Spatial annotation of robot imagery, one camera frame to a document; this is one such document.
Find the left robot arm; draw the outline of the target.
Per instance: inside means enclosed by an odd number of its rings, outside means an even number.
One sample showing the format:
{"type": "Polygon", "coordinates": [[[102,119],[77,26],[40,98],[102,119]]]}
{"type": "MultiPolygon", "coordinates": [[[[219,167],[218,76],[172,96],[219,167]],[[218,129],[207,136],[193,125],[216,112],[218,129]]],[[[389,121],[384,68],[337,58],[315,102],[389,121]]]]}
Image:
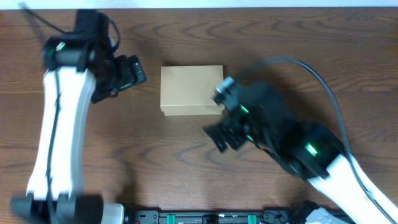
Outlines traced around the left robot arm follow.
{"type": "Polygon", "coordinates": [[[86,194],[83,142],[91,103],[146,80],[136,55],[115,56],[109,37],[67,34],[45,43],[44,115],[39,150],[23,197],[11,210],[29,223],[131,223],[120,203],[86,194]]]}

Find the cardboard box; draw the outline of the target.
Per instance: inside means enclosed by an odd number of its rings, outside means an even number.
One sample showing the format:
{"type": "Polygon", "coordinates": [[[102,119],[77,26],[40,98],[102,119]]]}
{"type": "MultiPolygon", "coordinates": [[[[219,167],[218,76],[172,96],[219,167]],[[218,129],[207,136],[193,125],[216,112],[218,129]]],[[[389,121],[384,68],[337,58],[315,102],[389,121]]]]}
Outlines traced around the cardboard box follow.
{"type": "Polygon", "coordinates": [[[165,116],[221,115],[212,96],[222,81],[221,65],[162,67],[160,109],[165,116]]]}

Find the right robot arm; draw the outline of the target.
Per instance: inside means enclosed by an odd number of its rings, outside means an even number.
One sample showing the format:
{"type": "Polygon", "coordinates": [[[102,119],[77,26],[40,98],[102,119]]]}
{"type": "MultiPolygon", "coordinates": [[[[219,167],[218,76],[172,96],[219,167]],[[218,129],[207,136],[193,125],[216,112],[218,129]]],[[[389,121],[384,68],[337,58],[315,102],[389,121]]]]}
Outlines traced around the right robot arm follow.
{"type": "Polygon", "coordinates": [[[246,142],[267,153],[289,174],[306,180],[355,223],[396,223],[394,205],[326,127],[302,120],[268,84],[220,84],[214,101],[228,114],[203,129],[220,152],[246,142]]]}

